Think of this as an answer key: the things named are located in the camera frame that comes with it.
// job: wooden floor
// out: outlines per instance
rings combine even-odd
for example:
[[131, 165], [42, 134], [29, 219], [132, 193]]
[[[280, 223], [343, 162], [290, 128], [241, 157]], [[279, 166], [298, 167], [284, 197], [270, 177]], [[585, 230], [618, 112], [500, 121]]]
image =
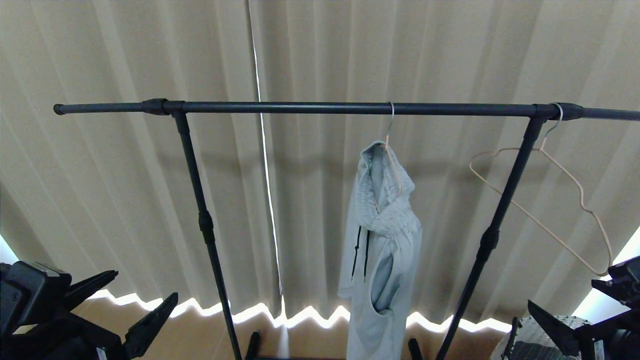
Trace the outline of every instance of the wooden floor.
[[[75, 311], [83, 318], [105, 327], [122, 339], [128, 328], [147, 312], [138, 304], [114, 305], [108, 299], [87, 300]], [[344, 359], [347, 345], [348, 322], [341, 320], [331, 329], [323, 329], [312, 319], [291, 329], [274, 328], [267, 316], [260, 314], [246, 322], [236, 324], [237, 337], [243, 357], [253, 331], [259, 331], [262, 356], [309, 357], [317, 359]], [[426, 359], [435, 358], [444, 334], [429, 332], [419, 325], [407, 329], [407, 338], [414, 337]], [[449, 351], [448, 359], [488, 359], [503, 333], [490, 329], [458, 331]], [[143, 359], [233, 359], [222, 313], [201, 316], [195, 310], [170, 318]], [[410, 359], [404, 346], [403, 359]]]

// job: black drawstring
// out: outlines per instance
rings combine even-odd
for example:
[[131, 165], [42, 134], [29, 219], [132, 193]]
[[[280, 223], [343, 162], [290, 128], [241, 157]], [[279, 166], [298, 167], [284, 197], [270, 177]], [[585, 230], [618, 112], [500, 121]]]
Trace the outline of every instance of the black drawstring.
[[367, 277], [367, 260], [369, 259], [369, 235], [370, 232], [367, 230], [367, 249], [364, 253], [364, 277]]
[[356, 272], [356, 259], [358, 259], [358, 249], [360, 248], [360, 231], [362, 230], [362, 226], [358, 228], [358, 240], [356, 242], [356, 256], [353, 258], [353, 269], [351, 269], [351, 278], [353, 279], [353, 274]]

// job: light blue hoodie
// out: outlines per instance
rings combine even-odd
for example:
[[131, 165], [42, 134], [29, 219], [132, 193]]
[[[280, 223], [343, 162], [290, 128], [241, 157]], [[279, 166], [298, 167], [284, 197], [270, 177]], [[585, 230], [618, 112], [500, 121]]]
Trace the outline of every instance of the light blue hoodie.
[[362, 151], [338, 289], [351, 301], [347, 360], [400, 359], [422, 242], [422, 226], [409, 205], [414, 188], [384, 142]]

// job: beige curtain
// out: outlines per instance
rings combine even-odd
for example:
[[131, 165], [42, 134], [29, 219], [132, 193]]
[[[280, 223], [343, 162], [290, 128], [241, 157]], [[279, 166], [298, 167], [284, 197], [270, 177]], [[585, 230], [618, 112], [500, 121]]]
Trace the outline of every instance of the beige curtain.
[[[244, 2], [0, 3], [0, 232], [23, 259], [76, 279], [114, 268], [116, 296], [218, 296], [170, 117], [59, 117], [54, 103], [254, 101]], [[635, 2], [251, 2], [263, 101], [576, 102], [640, 108]], [[234, 313], [338, 304], [359, 152], [390, 117], [189, 115]], [[518, 146], [526, 119], [398, 116], [390, 143], [424, 227], [414, 309], [454, 310], [499, 196], [467, 168]], [[640, 222], [640, 124], [573, 120], [547, 150], [585, 187], [619, 251]], [[504, 185], [513, 156], [477, 166]], [[271, 190], [271, 223], [267, 183]], [[532, 156], [516, 200], [598, 268], [604, 245], [577, 191]], [[276, 239], [273, 237], [275, 225]], [[278, 259], [276, 261], [276, 243]], [[278, 276], [277, 263], [280, 264]], [[477, 321], [527, 299], [570, 313], [591, 274], [516, 208], [469, 305]]]

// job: clothes rack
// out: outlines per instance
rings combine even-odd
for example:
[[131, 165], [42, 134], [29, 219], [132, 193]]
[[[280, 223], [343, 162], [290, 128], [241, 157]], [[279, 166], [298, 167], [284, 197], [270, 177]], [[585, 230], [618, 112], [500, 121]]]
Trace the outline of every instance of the clothes rack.
[[[613, 119], [640, 121], [640, 111], [612, 110], [601, 108], [583, 108], [576, 104], [565, 102], [558, 103], [562, 106], [563, 121], [580, 118]], [[442, 346], [436, 357], [444, 360], [453, 337], [458, 329], [460, 320], [464, 315], [468, 302], [474, 292], [478, 279], [482, 274], [484, 264], [488, 261], [491, 252], [496, 248], [499, 239], [500, 225], [515, 193], [522, 172], [527, 164], [529, 155], [542, 125], [547, 120], [557, 120], [560, 111], [556, 104], [430, 104], [430, 103], [394, 103], [395, 115], [458, 115], [458, 116], [491, 116], [491, 117], [528, 117], [529, 124], [524, 133], [522, 145], [511, 169], [511, 173], [500, 197], [491, 224], [484, 232], [480, 240], [480, 246], [476, 254], [476, 260], [464, 290], [461, 294], [458, 307], [453, 316], [451, 325], [444, 338]], [[191, 184], [198, 206], [198, 224], [202, 236], [209, 251], [209, 259], [220, 296], [222, 310], [227, 324], [227, 331], [231, 340], [231, 347], [235, 360], [242, 360], [242, 353], [238, 344], [236, 331], [231, 317], [231, 309], [227, 297], [225, 281], [220, 267], [220, 259], [216, 250], [216, 239], [213, 233], [213, 220], [207, 211], [204, 199], [198, 164], [193, 152], [191, 135], [186, 113], [298, 113], [298, 114], [359, 114], [359, 115], [391, 115], [392, 105], [388, 102], [186, 102], [169, 101], [167, 99], [151, 99], [143, 102], [121, 102], [104, 104], [56, 104], [53, 110], [58, 115], [71, 113], [127, 113], [142, 112], [153, 115], [171, 115], [176, 122], [182, 147], [187, 161]], [[258, 355], [260, 346], [260, 334], [254, 332], [246, 352], [246, 360], [278, 359], [277, 357], [263, 357]], [[420, 348], [415, 339], [409, 341], [409, 349], [413, 360], [422, 359]]]

